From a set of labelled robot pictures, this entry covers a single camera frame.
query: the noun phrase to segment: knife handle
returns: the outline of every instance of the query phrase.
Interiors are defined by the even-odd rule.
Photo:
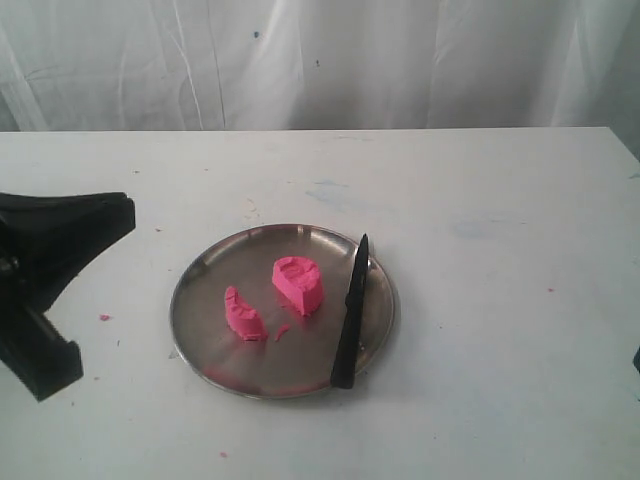
[[[340,342],[336,358],[331,370],[329,383],[332,387],[350,389],[356,376],[356,361],[360,350],[360,326],[362,324],[362,309],[347,307],[347,315],[342,326]]]

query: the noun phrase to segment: knife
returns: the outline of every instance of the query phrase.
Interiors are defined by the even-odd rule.
[[[360,326],[362,324],[362,307],[364,305],[364,291],[367,286],[367,271],[369,270],[369,239],[362,236],[360,246],[356,252],[356,259],[351,272],[349,293],[344,300],[347,314],[344,318],[340,342],[336,351],[336,358],[331,370],[329,383],[332,387],[353,388],[356,374],[356,361],[360,350]]]

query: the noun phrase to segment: white table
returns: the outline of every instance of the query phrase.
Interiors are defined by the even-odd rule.
[[[84,379],[37,404],[0,367],[0,477],[637,479],[639,171],[607,129],[2,134],[0,191],[124,191],[138,226],[49,312]],[[366,231],[397,287],[354,391],[169,359],[183,269],[279,222]]]

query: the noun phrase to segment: white backdrop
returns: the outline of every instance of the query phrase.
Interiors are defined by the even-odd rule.
[[[22,130],[610,124],[637,153],[638,30],[639,0],[0,0],[0,93]]]

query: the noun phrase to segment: knife blade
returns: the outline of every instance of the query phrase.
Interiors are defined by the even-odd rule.
[[[360,350],[360,327],[362,325],[362,308],[364,291],[367,286],[369,270],[369,238],[366,234],[360,240],[356,258],[351,272],[349,292],[344,300],[347,313],[342,325],[340,342],[333,362],[329,383],[332,387],[353,388],[356,373],[356,361]]]

